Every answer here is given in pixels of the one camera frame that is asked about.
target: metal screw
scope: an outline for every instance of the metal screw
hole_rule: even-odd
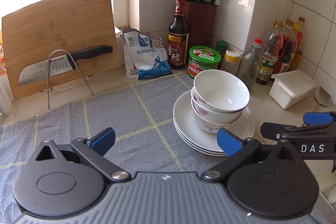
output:
[[[219,173],[216,170],[208,170],[204,173],[204,177],[207,179],[218,179],[221,176],[221,173]]]
[[[112,178],[115,180],[127,180],[129,178],[129,173],[126,171],[116,171],[112,174]]]

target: green lid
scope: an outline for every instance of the green lid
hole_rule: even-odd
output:
[[[223,40],[218,40],[216,45],[216,51],[226,52],[228,43]]]
[[[206,46],[193,46],[189,55],[196,61],[204,64],[215,65],[221,61],[221,55],[214,49]]]

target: kitchen counter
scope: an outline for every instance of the kitchen counter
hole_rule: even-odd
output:
[[[5,76],[0,77],[0,80],[5,80]],[[64,89],[74,85],[80,80],[74,80],[54,89]],[[104,71],[94,75],[88,82],[95,95],[102,94],[108,91],[124,88],[126,86],[135,85],[139,83],[136,78],[127,78],[125,75],[125,67],[121,66],[113,70]],[[268,85],[262,86],[255,84],[251,92],[250,102],[248,107],[251,109],[255,118],[255,138],[267,144],[274,144],[275,141],[263,139],[260,134],[260,126],[263,122],[275,122],[281,124],[290,124],[294,126],[302,125],[302,116],[305,112],[311,112],[316,107],[317,102],[314,98],[315,90],[312,90],[309,96],[297,104],[291,106],[287,110],[283,110],[273,99],[268,95],[272,86],[270,81]],[[67,90],[60,93],[50,94],[50,109],[59,107],[68,102],[75,102],[90,97],[90,91],[85,85],[80,85],[74,89]],[[37,114],[48,111],[47,108],[47,94],[35,93],[13,102],[14,111],[4,117],[0,125],[10,122],[18,121]],[[336,111],[336,106],[330,103],[327,107],[319,106],[318,112]],[[307,160],[306,163],[312,170],[313,174],[318,177],[322,172],[331,172],[332,160]]]

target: spoon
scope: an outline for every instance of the spoon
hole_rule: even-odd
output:
[[[328,105],[329,102],[331,101],[331,96],[328,92],[322,89],[322,87],[318,86],[315,91],[315,100],[317,101],[317,106],[312,112],[315,112],[315,110],[317,109],[319,105],[321,106]]]

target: dark red knife block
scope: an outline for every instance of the dark red knife block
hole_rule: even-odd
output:
[[[189,28],[188,56],[193,46],[210,47],[213,26],[218,5],[187,0],[185,20]]]

